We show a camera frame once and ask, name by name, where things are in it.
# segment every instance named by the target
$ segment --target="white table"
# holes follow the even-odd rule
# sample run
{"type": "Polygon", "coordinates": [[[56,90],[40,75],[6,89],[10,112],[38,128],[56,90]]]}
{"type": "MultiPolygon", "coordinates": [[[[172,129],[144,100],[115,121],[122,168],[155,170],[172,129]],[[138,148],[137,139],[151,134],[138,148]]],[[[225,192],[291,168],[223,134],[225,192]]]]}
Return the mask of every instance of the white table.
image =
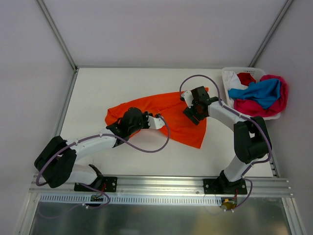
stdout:
{"type": "MultiPolygon", "coordinates": [[[[79,138],[99,132],[106,124],[108,108],[133,99],[179,90],[181,82],[194,74],[216,81],[225,99],[221,70],[197,69],[79,69],[61,136],[79,138]]],[[[193,78],[183,90],[205,86],[217,96],[214,85],[205,78],[193,78]]],[[[142,130],[130,142],[148,150],[164,144],[157,130],[142,130]]],[[[126,144],[90,155],[78,163],[94,164],[103,174],[158,176],[218,176],[233,159],[233,132],[219,121],[207,118],[201,149],[170,140],[160,152],[147,154],[126,144]]],[[[271,177],[269,163],[253,167],[247,176],[271,177]]]]}

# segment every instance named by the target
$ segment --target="orange shirt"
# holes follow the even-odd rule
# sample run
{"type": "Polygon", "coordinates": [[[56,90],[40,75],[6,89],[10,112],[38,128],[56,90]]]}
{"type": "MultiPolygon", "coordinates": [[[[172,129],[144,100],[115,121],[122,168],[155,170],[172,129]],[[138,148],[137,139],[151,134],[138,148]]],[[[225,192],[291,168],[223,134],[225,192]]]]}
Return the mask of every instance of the orange shirt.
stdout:
{"type": "MultiPolygon", "coordinates": [[[[187,107],[186,103],[179,98],[179,92],[156,94],[108,109],[105,118],[107,125],[116,122],[123,117],[124,113],[131,107],[139,108],[142,112],[161,114],[170,128],[170,138],[180,143],[201,148],[206,131],[206,120],[195,125],[182,111],[187,107]]],[[[167,128],[163,126],[160,131],[167,136],[167,128]]]]}

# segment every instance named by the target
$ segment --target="glass panel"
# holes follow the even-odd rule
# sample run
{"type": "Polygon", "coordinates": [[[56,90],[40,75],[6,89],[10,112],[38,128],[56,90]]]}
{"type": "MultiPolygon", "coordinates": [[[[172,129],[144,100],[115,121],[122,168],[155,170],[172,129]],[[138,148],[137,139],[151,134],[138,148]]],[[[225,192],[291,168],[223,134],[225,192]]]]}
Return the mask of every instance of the glass panel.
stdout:
{"type": "Polygon", "coordinates": [[[31,235],[291,235],[282,200],[250,198],[234,213],[218,207],[39,203],[31,235]],[[62,217],[45,219],[38,215],[62,217]]]}

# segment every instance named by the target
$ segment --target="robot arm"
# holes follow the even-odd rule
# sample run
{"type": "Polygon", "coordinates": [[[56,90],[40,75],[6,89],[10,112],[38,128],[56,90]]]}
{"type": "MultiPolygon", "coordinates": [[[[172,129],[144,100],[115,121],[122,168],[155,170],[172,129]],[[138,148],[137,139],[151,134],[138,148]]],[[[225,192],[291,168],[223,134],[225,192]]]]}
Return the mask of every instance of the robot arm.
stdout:
{"type": "MultiPolygon", "coordinates": [[[[196,125],[206,117],[217,119],[234,132],[235,157],[220,176],[205,189],[208,193],[234,194],[244,183],[242,176],[250,165],[268,153],[268,146],[260,131],[250,121],[235,115],[224,102],[222,105],[217,97],[210,98],[204,87],[198,87],[182,94],[187,104],[183,113],[196,125]]],[[[269,143],[268,131],[262,117],[251,117],[265,133],[269,143]]]]}
{"type": "Polygon", "coordinates": [[[79,165],[76,162],[90,154],[106,148],[114,148],[140,129],[160,129],[164,121],[159,115],[153,117],[148,112],[142,113],[138,108],[130,108],[117,122],[107,126],[93,136],[80,140],[64,140],[60,136],[52,138],[35,161],[35,167],[41,171],[58,151],[67,148],[57,155],[44,169],[42,176],[51,188],[64,183],[83,183],[99,188],[102,182],[101,172],[93,165],[79,165]]]}

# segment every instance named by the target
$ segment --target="laundry basket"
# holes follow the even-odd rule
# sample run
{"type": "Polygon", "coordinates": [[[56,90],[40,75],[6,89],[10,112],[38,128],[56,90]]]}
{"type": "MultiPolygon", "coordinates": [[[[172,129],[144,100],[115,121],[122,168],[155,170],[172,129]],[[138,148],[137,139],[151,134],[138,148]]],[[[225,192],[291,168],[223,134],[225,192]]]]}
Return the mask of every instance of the laundry basket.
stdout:
{"type": "MultiPolygon", "coordinates": [[[[256,68],[249,68],[249,67],[227,67],[222,69],[222,78],[223,78],[223,84],[224,84],[224,89],[225,89],[225,94],[226,94],[226,104],[229,106],[232,106],[230,102],[230,98],[228,95],[228,85],[225,82],[225,77],[224,77],[224,71],[234,71],[236,74],[239,74],[241,72],[248,72],[252,75],[252,77],[259,82],[260,79],[266,75],[266,73],[262,69],[256,69],[256,68]]],[[[264,120],[270,120],[270,119],[278,119],[280,117],[280,113],[270,116],[270,117],[264,117],[264,120]]]]}

